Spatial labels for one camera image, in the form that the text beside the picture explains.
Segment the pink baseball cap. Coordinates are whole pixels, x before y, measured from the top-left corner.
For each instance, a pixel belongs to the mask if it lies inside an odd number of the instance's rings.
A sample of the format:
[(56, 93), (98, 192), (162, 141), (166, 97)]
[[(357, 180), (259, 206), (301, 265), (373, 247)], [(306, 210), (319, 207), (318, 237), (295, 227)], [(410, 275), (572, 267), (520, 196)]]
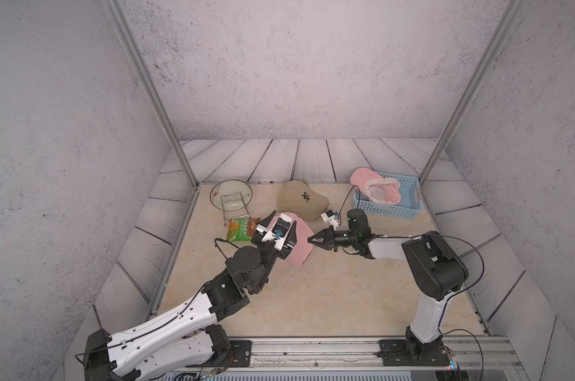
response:
[(370, 168), (358, 168), (350, 182), (373, 203), (396, 206), (402, 201), (400, 182), (392, 177), (383, 177)]
[(311, 237), (314, 232), (308, 226), (308, 224), (298, 217), (296, 214), (287, 212), (287, 216), (293, 218), (297, 222), (296, 227), (296, 238), (297, 243), (294, 249), (292, 249), (290, 255), (287, 257), (286, 261), (288, 264), (292, 265), (294, 268), (300, 268), (303, 266), (309, 255), (311, 254), (312, 249), (314, 248), (313, 244), (308, 242), (308, 238)]

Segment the beige baseball cap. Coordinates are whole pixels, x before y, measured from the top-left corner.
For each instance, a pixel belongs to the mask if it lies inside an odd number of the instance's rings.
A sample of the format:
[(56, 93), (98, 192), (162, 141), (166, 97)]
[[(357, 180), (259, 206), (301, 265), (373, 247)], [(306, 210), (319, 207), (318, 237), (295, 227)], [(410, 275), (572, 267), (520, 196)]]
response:
[(314, 221), (325, 213), (329, 199), (313, 191), (302, 180), (290, 181), (281, 188), (277, 199), (277, 210), (296, 214), (305, 221)]

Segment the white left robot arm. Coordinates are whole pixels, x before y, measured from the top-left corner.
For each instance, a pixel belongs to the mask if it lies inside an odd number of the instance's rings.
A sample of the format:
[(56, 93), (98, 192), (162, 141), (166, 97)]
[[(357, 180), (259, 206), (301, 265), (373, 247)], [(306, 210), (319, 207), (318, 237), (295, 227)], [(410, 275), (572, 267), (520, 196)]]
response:
[(263, 290), (276, 260), (296, 246), (296, 227), (293, 217), (272, 212), (192, 298), (134, 328), (92, 333), (81, 355), (85, 379), (156, 380), (181, 366), (222, 366), (231, 344), (220, 322)]

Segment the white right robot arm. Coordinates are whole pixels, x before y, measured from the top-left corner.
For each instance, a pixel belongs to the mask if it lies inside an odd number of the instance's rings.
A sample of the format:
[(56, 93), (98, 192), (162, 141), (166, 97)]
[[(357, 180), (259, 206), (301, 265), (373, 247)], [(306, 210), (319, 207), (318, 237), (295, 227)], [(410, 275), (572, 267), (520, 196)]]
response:
[(347, 230), (330, 226), (310, 236), (308, 242), (335, 252), (351, 247), (356, 255), (369, 260), (404, 260), (420, 291), (416, 314), (404, 338), (380, 341), (377, 356), (383, 365), (454, 370), (456, 366), (443, 342), (441, 325), (452, 298), (468, 279), (464, 263), (436, 231), (414, 237), (389, 237), (373, 233), (363, 210), (350, 210), (347, 219)]

